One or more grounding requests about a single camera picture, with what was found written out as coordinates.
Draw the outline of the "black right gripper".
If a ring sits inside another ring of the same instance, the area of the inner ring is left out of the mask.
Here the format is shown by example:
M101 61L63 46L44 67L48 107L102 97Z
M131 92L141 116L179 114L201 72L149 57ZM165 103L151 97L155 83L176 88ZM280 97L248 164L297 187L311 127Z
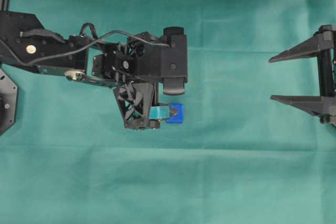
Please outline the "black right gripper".
M271 57L268 62L274 63L316 56L320 97L272 95L270 99L310 115L319 115L321 123L335 126L335 26L322 25L311 38Z

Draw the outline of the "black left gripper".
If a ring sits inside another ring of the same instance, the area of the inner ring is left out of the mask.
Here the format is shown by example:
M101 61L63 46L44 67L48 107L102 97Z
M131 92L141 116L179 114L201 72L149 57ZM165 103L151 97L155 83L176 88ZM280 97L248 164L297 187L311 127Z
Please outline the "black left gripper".
M158 42L158 38L143 32L135 38L128 37L125 44L98 42L94 46L102 52L101 59L96 59L93 66L101 64L100 70L92 70L116 87L113 94L126 129L142 131L160 128L160 120L166 121L171 115L168 105L156 106L158 102L158 84L137 74L140 59L145 56L146 48L152 46L141 41Z

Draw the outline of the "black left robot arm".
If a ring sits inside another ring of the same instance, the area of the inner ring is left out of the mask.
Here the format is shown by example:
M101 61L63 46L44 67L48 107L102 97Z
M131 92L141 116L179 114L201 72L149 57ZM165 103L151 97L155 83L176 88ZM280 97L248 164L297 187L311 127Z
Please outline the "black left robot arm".
M158 129L162 121L184 120L182 104L159 101L160 91L185 92L187 36L182 27L165 28L160 37L127 34L120 43L98 36L92 23L64 38L45 29L34 14L1 11L1 63L111 89L127 129Z

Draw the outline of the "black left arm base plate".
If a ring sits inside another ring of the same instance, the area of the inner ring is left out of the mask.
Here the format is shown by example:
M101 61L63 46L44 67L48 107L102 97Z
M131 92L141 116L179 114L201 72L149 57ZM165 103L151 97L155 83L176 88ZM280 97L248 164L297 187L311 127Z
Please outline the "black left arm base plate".
M18 86L2 69L0 85L1 135L3 135L15 123Z

